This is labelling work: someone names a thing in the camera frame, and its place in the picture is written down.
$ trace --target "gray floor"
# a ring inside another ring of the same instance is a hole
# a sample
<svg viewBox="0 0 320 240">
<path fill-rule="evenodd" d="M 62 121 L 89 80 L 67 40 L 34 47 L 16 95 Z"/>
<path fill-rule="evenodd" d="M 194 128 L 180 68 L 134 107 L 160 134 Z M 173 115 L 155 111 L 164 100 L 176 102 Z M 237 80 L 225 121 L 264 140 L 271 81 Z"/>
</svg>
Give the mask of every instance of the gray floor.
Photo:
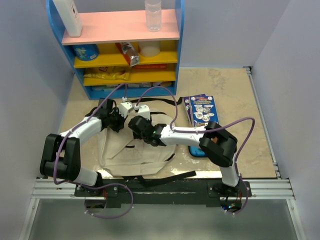
<svg viewBox="0 0 320 240">
<path fill-rule="evenodd" d="M 107 209 L 116 214 L 127 208 Z M 31 240 L 296 240 L 285 200 L 250 200 L 232 217 L 202 205 L 138 205 L 124 217 L 84 214 L 84 201 L 41 200 Z"/>
</svg>

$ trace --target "pink shelf board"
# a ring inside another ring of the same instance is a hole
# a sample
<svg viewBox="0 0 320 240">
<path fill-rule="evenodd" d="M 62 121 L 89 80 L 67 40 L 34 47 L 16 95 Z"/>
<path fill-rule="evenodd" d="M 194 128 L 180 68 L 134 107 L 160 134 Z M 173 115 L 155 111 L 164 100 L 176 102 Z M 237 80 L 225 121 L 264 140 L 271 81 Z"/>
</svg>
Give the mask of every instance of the pink shelf board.
<svg viewBox="0 0 320 240">
<path fill-rule="evenodd" d="M 162 28 L 158 32 L 148 31 L 144 10 L 85 12 L 79 16 L 83 24 L 81 36 L 70 37 L 65 31 L 63 45 L 178 40 L 180 37 L 174 9 L 162 10 Z"/>
</svg>

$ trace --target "white container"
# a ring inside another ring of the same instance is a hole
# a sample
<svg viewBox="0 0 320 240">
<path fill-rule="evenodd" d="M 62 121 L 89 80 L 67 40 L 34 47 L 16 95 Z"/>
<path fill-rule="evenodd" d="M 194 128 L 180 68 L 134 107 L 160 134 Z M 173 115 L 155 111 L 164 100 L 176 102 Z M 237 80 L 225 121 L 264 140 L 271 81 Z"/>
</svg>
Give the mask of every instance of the white container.
<svg viewBox="0 0 320 240">
<path fill-rule="evenodd" d="M 144 0 L 146 27 L 150 32 L 158 32 L 162 26 L 161 0 Z"/>
<path fill-rule="evenodd" d="M 144 57 L 154 57 L 160 53 L 160 41 L 140 41 L 139 53 Z"/>
<path fill-rule="evenodd" d="M 53 0 L 53 3 L 70 37 L 80 37 L 83 25 L 74 0 Z"/>
</svg>

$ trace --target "blue shelf frame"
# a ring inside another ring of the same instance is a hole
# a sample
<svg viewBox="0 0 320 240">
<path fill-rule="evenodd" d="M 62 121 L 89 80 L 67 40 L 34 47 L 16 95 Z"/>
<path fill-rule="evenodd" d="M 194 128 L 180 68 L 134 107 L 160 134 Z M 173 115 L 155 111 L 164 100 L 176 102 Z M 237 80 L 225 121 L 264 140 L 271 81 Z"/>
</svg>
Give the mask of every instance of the blue shelf frame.
<svg viewBox="0 0 320 240">
<path fill-rule="evenodd" d="M 180 59 L 181 59 L 181 49 L 182 49 L 182 39 L 183 39 L 183 33 L 184 33 L 184 21 L 185 21 L 185 1 L 184 0 L 175 0 L 175 17 L 176 22 L 178 25 L 179 40 L 176 40 L 176 48 L 177 48 L 177 56 L 178 56 L 178 62 L 175 66 L 175 82 L 173 82 L 173 85 L 168 87 L 168 89 L 176 95 L 177 93 L 177 87 L 178 87 L 178 77 L 179 77 L 179 67 L 180 67 Z M 90 86 L 84 86 L 84 68 L 75 68 L 74 62 L 75 62 L 75 53 L 71 46 L 64 46 L 62 45 L 62 40 L 65 33 L 65 26 L 58 14 L 58 11 L 56 9 L 56 6 L 53 2 L 53 0 L 46 0 L 46 13 L 48 16 L 48 20 L 52 29 L 52 32 L 58 41 L 60 47 L 62 48 L 66 59 L 70 63 L 76 77 L 80 81 L 84 92 L 88 96 L 90 100 L 97 100 L 100 98 L 105 98 L 110 91 L 93 91 Z M 141 87 L 141 88 L 129 88 L 127 92 L 128 98 L 137 98 L 140 97 L 145 90 L 148 88 Z M 152 96 L 168 96 L 170 95 L 167 91 L 161 88 L 155 88 L 152 91 L 149 91 L 146 96 L 152 97 Z M 119 99 L 124 96 L 124 89 L 117 90 L 113 95 L 113 99 Z"/>
</svg>

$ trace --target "clear plastic bottle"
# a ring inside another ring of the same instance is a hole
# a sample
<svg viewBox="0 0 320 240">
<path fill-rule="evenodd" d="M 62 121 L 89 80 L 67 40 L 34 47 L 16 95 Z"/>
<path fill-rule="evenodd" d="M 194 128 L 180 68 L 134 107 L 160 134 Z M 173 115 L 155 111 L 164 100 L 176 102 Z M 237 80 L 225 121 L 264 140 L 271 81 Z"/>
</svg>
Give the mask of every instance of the clear plastic bottle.
<svg viewBox="0 0 320 240">
<path fill-rule="evenodd" d="M 150 32 L 158 32 L 162 26 L 161 0 L 144 0 L 146 27 Z"/>
</svg>

